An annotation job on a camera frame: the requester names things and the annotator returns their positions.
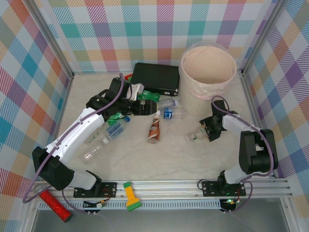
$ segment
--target black mounting plate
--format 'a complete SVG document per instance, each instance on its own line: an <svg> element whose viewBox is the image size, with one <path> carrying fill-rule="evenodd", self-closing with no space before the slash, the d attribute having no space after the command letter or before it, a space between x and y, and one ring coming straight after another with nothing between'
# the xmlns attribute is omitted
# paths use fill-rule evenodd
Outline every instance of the black mounting plate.
<svg viewBox="0 0 309 232"><path fill-rule="evenodd" d="M230 185L231 186L231 191L230 194L228 195L223 195L220 191L219 184L217 181L203 181L202 182L202 189L203 189L203 196L204 197L237 197L238 196L238 191L239 190L239 195L240 196L246 196L246 189L242 187L245 187L244 185L241 184L234 184Z"/></svg>
<svg viewBox="0 0 309 232"><path fill-rule="evenodd" d="M107 189L110 194L111 198L116 197L116 192L117 192L117 183L116 182L102 182L101 188ZM107 198L106 192L100 191L96 196L93 195L93 192L90 190L85 190L83 188L74 188L74 193L73 193L74 198Z"/></svg>

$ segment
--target plastic bottle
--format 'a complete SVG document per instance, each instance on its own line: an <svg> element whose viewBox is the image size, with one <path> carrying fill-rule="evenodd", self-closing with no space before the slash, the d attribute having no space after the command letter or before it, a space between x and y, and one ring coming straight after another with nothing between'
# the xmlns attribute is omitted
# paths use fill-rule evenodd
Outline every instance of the plastic bottle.
<svg viewBox="0 0 309 232"><path fill-rule="evenodd" d="M193 141L195 139L203 139L207 137L207 133L205 131L205 127L199 128L197 131L188 133L185 135L185 139L187 142Z"/></svg>
<svg viewBox="0 0 309 232"><path fill-rule="evenodd" d="M160 98L160 94L152 93L147 90L144 90L143 93L138 96L139 100L153 100L155 102L158 102L159 98Z"/></svg>
<svg viewBox="0 0 309 232"><path fill-rule="evenodd" d="M118 120L117 123L113 124L112 126L108 127L104 131L104 137L102 138L102 141L107 144L111 140L118 137L118 135L124 131L124 129L127 126L127 123L130 121L130 118L126 116L124 119Z"/></svg>
<svg viewBox="0 0 309 232"><path fill-rule="evenodd" d="M80 156L82 162L84 164L88 164L91 160L98 156L108 142L115 139L121 132L123 132L129 121L130 118L126 116L124 119L117 120L117 123L113 124L112 126L105 129L103 132L101 132L98 135L99 140L90 144L86 153L83 153Z"/></svg>
<svg viewBox="0 0 309 232"><path fill-rule="evenodd" d="M175 107L177 105L178 105L177 100L168 99L168 100L163 100L163 101L157 102L156 108L157 108L157 110L163 110L164 108L171 108L171 107Z"/></svg>
<svg viewBox="0 0 309 232"><path fill-rule="evenodd" d="M84 164L88 164L91 160L93 160L102 152L105 146L106 144L102 141L93 142L93 144L87 149L86 153L80 155L80 159Z"/></svg>
<svg viewBox="0 0 309 232"><path fill-rule="evenodd" d="M160 119L159 116L154 116L153 123L149 129L148 134L148 142L151 144L156 144L159 142L160 139L160 125L159 125Z"/></svg>
<svg viewBox="0 0 309 232"><path fill-rule="evenodd" d="M164 108L164 110L158 110L156 115L166 119L184 118L185 111L182 108Z"/></svg>
<svg viewBox="0 0 309 232"><path fill-rule="evenodd" d="M98 127L94 132L92 132L88 138L85 139L84 144L90 145L103 131L105 124L103 126Z"/></svg>

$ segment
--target red glitter stick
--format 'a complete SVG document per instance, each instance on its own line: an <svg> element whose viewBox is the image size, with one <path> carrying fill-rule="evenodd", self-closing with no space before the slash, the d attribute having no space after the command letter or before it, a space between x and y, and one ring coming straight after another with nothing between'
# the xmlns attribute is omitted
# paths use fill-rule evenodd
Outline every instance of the red glitter stick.
<svg viewBox="0 0 309 232"><path fill-rule="evenodd" d="M38 193L45 188L44 185L38 185L34 188L34 192ZM39 197L63 220L68 222L73 214L67 210L48 190L42 192Z"/></svg>

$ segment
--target small brown bottle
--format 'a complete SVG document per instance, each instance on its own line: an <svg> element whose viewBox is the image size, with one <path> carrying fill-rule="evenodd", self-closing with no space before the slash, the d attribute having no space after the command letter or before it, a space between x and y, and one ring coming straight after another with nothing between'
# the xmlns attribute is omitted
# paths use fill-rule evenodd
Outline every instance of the small brown bottle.
<svg viewBox="0 0 309 232"><path fill-rule="evenodd" d="M159 116L154 116L153 124L149 129L148 142L156 144L160 138Z"/></svg>

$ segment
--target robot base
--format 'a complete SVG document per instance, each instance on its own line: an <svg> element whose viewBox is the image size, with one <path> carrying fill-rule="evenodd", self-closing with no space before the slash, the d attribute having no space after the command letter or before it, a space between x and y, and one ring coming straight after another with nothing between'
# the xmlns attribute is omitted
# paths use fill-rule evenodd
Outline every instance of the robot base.
<svg viewBox="0 0 309 232"><path fill-rule="evenodd" d="M74 188L73 197L74 198L115 198L117 192L116 182L101 182L101 189L107 189L108 191L99 191L97 195L94 195L92 190L85 190L83 188Z"/></svg>
<svg viewBox="0 0 309 232"><path fill-rule="evenodd" d="M241 184L225 186L225 193L222 193L218 181L203 181L202 189L204 197L238 197L238 195L246 196L245 186Z"/></svg>

